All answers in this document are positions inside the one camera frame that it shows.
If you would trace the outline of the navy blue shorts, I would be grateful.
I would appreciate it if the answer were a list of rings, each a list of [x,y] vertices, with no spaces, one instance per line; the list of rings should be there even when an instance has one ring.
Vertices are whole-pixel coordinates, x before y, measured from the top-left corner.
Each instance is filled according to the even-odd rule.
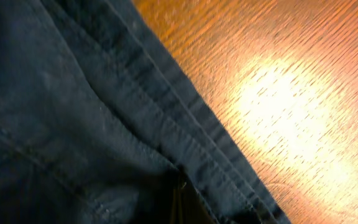
[[[130,1],[0,0],[0,223],[288,223]]]

